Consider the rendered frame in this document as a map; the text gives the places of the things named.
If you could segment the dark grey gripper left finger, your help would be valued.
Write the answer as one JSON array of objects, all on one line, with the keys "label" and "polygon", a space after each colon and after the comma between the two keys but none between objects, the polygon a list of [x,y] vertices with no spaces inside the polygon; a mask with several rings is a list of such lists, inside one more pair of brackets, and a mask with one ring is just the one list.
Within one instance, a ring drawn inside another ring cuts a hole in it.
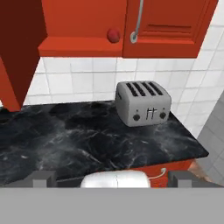
[{"label": "dark grey gripper left finger", "polygon": [[24,188],[56,187],[57,186],[56,178],[57,178],[56,171],[34,171],[26,178],[12,182],[8,185],[5,185],[5,187],[24,187]]}]

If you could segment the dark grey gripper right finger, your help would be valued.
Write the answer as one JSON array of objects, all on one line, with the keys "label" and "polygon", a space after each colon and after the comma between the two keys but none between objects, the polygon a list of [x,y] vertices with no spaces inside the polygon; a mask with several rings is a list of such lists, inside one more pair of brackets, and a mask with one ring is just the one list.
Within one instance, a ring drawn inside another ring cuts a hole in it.
[{"label": "dark grey gripper right finger", "polygon": [[202,180],[192,174],[190,171],[168,171],[168,187],[174,188],[222,188],[209,181]]}]

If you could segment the red base cabinet front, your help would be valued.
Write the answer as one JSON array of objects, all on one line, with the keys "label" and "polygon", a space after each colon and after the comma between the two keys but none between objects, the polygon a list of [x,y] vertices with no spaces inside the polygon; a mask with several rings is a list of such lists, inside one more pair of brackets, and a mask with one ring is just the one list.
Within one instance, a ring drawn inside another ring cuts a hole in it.
[{"label": "red base cabinet front", "polygon": [[[187,159],[163,164],[146,164],[131,167],[131,170],[145,172],[146,175],[150,178],[150,186],[152,188],[164,188],[167,187],[168,183],[168,171],[186,171],[189,169],[192,162],[192,159]],[[158,175],[161,174],[162,168],[165,168],[166,172],[162,177],[159,177]]]}]

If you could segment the white onion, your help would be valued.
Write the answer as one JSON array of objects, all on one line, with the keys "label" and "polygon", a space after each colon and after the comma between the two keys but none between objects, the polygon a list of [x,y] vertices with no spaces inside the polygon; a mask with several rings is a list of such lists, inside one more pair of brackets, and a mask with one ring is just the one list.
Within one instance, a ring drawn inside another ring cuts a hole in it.
[{"label": "white onion", "polygon": [[81,188],[150,188],[151,183],[142,171],[101,171],[84,177]]}]

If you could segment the red open cabinet door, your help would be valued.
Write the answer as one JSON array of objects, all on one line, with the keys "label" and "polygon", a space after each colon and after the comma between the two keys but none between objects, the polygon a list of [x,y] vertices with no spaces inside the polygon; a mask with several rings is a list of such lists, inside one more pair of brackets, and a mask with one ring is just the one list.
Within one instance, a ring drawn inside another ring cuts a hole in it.
[{"label": "red open cabinet door", "polygon": [[19,111],[46,38],[41,0],[0,0],[0,101]]}]

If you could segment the red closed cabinet door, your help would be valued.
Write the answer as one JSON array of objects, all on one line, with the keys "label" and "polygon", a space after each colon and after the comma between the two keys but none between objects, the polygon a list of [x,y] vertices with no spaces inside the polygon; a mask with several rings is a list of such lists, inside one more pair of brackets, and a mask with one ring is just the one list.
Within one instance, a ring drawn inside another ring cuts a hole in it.
[{"label": "red closed cabinet door", "polygon": [[144,0],[137,42],[140,0],[128,0],[122,56],[139,59],[195,59],[219,0]]}]

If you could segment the grey four-slot toaster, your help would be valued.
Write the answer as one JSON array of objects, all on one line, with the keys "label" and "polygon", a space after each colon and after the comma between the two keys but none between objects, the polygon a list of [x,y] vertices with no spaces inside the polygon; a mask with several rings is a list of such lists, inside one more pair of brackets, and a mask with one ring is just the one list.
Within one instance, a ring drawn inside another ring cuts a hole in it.
[{"label": "grey four-slot toaster", "polygon": [[172,98],[152,80],[121,81],[115,89],[115,108],[128,127],[165,123]]}]

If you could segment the red round fruit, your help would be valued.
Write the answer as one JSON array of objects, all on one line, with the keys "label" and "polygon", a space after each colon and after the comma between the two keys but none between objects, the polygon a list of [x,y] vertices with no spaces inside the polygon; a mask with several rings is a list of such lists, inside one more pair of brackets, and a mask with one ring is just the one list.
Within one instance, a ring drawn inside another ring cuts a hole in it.
[{"label": "red round fruit", "polygon": [[107,39],[112,44],[118,43],[120,40],[120,32],[117,29],[109,29]]}]

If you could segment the red wall cabinet body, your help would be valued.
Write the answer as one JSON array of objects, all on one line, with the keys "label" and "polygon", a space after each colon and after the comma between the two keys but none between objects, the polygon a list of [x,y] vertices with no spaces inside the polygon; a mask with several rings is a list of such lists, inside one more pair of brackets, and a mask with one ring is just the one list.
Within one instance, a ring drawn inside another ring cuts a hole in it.
[{"label": "red wall cabinet body", "polygon": [[[127,0],[42,0],[47,37],[39,45],[44,57],[120,57]],[[107,39],[120,32],[118,43]]]}]

